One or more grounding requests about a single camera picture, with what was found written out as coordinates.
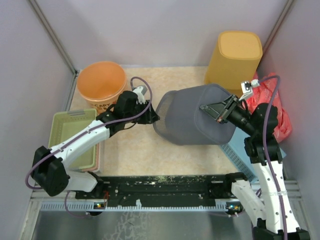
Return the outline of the pink plastic basket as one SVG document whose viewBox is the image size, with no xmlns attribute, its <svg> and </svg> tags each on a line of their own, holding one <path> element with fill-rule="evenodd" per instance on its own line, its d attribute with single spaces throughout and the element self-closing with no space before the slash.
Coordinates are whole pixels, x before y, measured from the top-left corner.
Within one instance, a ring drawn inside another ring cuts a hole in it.
<svg viewBox="0 0 320 240">
<path fill-rule="evenodd" d="M 97 144 L 95 166 L 83 168 L 80 171 L 101 174 L 104 170 L 104 149 L 105 149 L 105 145 L 103 143 Z"/>
</svg>

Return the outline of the green plastic basket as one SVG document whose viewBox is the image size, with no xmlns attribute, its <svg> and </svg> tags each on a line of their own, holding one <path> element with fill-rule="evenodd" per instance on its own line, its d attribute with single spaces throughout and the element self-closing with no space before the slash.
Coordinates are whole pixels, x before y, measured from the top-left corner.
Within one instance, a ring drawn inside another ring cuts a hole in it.
<svg viewBox="0 0 320 240">
<path fill-rule="evenodd" d="M 94 108 L 58 112 L 53 116 L 48 146 L 58 145 L 84 128 L 96 119 L 97 111 Z M 99 148 L 97 144 L 79 156 L 69 169 L 78 172 L 93 172 L 99 170 Z"/>
</svg>

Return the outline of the red plastic bag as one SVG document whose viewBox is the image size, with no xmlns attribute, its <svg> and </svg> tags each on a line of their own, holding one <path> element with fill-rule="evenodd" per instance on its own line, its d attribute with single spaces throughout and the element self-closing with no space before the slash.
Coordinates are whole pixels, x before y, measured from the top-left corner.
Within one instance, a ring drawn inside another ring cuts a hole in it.
<svg viewBox="0 0 320 240">
<path fill-rule="evenodd" d="M 248 110 L 252 113 L 261 103 L 269 103 L 277 85 L 277 79 L 271 78 L 262 82 L 258 87 L 253 89 L 253 96 L 246 100 Z M 278 143 L 285 140 L 292 133 L 292 124 L 287 111 L 283 108 L 279 91 L 276 92 L 272 103 L 277 107 L 278 125 L 274 129 L 274 136 Z"/>
</svg>

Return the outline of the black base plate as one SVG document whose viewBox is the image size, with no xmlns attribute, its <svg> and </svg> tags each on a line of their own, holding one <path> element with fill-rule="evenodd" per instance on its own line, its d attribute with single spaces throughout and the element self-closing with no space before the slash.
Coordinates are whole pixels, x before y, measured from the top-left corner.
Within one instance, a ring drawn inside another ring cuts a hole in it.
<svg viewBox="0 0 320 240">
<path fill-rule="evenodd" d="M 92 192 L 77 191 L 77 200 L 102 199 L 109 207 L 215 207 L 218 200 L 235 198 L 232 182 L 242 172 L 214 175 L 102 176 Z"/>
</svg>

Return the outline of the aluminium rail frame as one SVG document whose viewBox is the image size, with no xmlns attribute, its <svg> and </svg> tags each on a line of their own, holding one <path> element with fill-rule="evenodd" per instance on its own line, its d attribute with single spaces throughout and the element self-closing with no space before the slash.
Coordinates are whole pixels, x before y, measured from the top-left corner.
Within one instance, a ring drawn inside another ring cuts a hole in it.
<svg viewBox="0 0 320 240">
<path fill-rule="evenodd" d="M 245 211 L 240 200 L 236 197 L 219 199 L 217 206 L 143 207 L 141 202 L 137 200 L 135 206 L 110 207 L 107 200 L 103 199 L 76 199 L 76 193 L 71 193 L 67 199 L 64 199 L 65 196 L 65 192 L 61 192 L 52 198 L 49 198 L 42 190 L 33 192 L 27 209 L 25 224 L 33 224 L 40 211 L 77 213 L 81 217 L 102 212 L 206 212 L 237 216 Z"/>
</svg>

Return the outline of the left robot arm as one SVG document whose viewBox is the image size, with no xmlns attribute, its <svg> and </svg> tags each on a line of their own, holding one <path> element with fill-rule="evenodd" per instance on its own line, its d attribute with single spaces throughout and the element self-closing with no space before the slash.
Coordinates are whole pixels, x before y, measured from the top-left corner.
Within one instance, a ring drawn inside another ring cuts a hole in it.
<svg viewBox="0 0 320 240">
<path fill-rule="evenodd" d="M 85 129 L 51 148 L 39 147 L 28 175 L 50 197 L 75 191 L 97 199 L 103 195 L 104 181 L 91 171 L 71 170 L 72 162 L 93 146 L 124 130 L 127 123 L 149 125 L 159 119 L 150 100 L 133 91 L 125 91 L 113 107 L 99 114 Z"/>
</svg>

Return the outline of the orange capybara bucket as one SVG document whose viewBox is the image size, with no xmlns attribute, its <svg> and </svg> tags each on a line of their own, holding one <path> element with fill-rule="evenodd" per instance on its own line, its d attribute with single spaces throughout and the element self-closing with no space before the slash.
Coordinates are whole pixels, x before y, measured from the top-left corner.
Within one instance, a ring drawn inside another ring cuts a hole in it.
<svg viewBox="0 0 320 240">
<path fill-rule="evenodd" d="M 112 61 L 100 61 L 84 68 L 77 78 L 79 94 L 98 114 L 115 104 L 119 95 L 129 90 L 125 70 Z"/>
</svg>

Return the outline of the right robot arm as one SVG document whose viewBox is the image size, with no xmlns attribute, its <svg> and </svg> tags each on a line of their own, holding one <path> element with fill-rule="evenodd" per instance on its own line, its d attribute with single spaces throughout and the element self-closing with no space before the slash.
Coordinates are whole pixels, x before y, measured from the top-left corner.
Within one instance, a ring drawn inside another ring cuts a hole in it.
<svg viewBox="0 0 320 240">
<path fill-rule="evenodd" d="M 259 104 L 249 113 L 237 96 L 201 105 L 200 109 L 220 124 L 232 123 L 248 134 L 244 149 L 258 178 L 262 197 L 258 197 L 244 174 L 225 177 L 223 192 L 237 198 L 253 226 L 256 240 L 309 240 L 310 234 L 300 227 L 288 197 L 283 175 L 283 157 L 274 136 L 278 109 L 269 103 Z"/>
</svg>

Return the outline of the yellow mesh bin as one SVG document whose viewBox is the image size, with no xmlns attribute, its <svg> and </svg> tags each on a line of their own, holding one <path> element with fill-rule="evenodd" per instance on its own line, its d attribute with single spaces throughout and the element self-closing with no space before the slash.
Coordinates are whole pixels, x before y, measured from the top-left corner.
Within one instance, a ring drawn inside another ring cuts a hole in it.
<svg viewBox="0 0 320 240">
<path fill-rule="evenodd" d="M 253 32 L 221 32 L 204 77 L 205 84 L 218 84 L 231 94 L 242 94 L 241 83 L 253 79 L 263 56 L 261 40 Z"/>
</svg>

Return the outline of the blue plastic basket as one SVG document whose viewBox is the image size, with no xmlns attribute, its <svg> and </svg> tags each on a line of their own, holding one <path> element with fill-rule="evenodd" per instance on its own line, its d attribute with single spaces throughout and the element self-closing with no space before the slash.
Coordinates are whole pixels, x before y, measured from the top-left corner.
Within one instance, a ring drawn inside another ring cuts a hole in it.
<svg viewBox="0 0 320 240">
<path fill-rule="evenodd" d="M 245 151 L 245 138 L 249 137 L 244 131 L 236 128 L 230 141 L 219 147 L 235 166 L 238 172 L 242 172 L 251 183 L 258 181 L 256 172 L 251 165 L 250 158 Z"/>
</svg>

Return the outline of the grey mesh bin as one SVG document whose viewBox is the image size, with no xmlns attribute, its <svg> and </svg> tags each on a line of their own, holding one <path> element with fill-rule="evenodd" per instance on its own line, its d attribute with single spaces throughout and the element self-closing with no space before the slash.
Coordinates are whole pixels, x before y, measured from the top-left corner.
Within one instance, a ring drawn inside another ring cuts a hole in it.
<svg viewBox="0 0 320 240">
<path fill-rule="evenodd" d="M 201 106 L 220 103 L 230 96 L 218 84 L 171 90 L 156 108 L 159 120 L 153 123 L 153 128 L 175 145 L 224 145 L 231 140 L 236 126 L 216 122 Z"/>
</svg>

